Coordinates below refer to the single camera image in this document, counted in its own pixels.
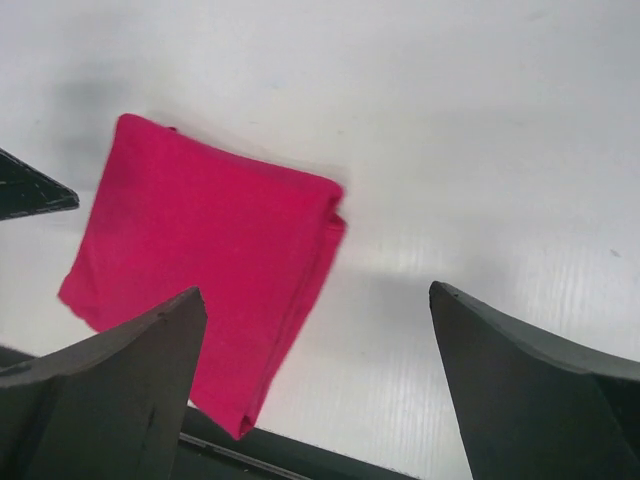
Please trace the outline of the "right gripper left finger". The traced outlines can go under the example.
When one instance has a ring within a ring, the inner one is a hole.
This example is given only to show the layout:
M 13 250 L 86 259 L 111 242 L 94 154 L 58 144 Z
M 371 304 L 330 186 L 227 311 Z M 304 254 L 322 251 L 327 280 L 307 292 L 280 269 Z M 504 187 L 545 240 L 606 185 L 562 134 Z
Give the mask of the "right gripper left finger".
M 2 369 L 2 478 L 169 478 L 206 325 L 190 288 Z

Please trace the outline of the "pink t shirt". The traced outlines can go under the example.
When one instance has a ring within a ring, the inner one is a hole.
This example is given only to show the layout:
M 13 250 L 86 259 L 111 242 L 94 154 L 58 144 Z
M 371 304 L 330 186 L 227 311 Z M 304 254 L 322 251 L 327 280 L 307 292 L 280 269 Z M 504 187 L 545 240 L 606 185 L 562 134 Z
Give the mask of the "pink t shirt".
M 208 322 L 191 401 L 255 425 L 346 231 L 335 181 L 121 115 L 60 300 L 96 331 L 190 288 Z

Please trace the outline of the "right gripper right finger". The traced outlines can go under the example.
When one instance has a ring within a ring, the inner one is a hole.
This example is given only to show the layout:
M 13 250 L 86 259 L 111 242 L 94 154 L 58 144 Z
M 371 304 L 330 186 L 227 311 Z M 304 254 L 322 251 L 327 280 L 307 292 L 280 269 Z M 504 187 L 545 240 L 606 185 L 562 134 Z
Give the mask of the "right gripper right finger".
M 638 362 L 443 282 L 431 284 L 429 301 L 473 478 L 638 478 Z

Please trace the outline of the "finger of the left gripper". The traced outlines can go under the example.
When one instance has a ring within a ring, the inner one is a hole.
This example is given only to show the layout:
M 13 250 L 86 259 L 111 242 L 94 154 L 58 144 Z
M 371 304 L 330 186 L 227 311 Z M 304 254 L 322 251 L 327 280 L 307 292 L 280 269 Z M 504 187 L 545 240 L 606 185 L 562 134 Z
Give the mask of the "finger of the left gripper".
M 10 220 L 79 207 L 76 192 L 1 150 L 1 220 Z

